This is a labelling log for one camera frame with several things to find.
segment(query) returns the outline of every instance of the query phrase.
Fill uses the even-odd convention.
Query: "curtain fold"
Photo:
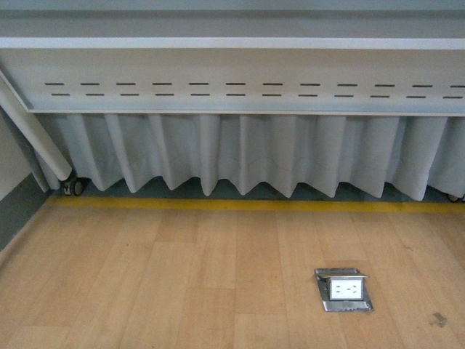
[[[465,118],[216,114],[43,115],[78,176],[100,190],[125,179],[135,193],[162,176],[170,189],[199,177],[211,194],[268,182],[290,197],[305,182],[334,197],[350,182],[381,197],[384,183],[415,200],[427,185],[465,192]],[[52,178],[41,161],[51,187]]]

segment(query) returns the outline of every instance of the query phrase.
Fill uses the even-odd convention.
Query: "metal plate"
[[[345,312],[345,311],[373,311],[373,304],[371,303],[368,290],[363,287],[363,300],[330,300],[328,292],[328,284],[325,279],[320,277],[321,274],[327,273],[359,273],[356,268],[321,268],[315,269],[315,277],[320,290],[321,300],[323,307],[328,312]]]
[[[463,51],[2,49],[34,113],[465,116]]]

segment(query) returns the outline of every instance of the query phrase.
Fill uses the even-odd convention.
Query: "white wall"
[[[0,200],[30,173],[28,163],[0,117]]]

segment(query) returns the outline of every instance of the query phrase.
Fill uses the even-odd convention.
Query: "yellow floor line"
[[[51,196],[46,204],[55,206],[120,209],[465,213],[465,204],[437,204],[424,202],[268,201]]]

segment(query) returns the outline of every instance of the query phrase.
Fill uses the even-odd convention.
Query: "metal outlet cover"
[[[367,311],[371,312],[374,310],[373,304],[368,294],[366,287],[363,287],[363,299],[362,300],[330,300],[328,283],[322,275],[327,276],[328,274],[334,273],[335,275],[341,273],[347,274],[360,274],[357,268],[320,268],[315,269],[315,277],[317,279],[318,289],[320,290],[321,300],[323,301],[323,307],[326,311],[333,312],[346,312],[346,311]]]

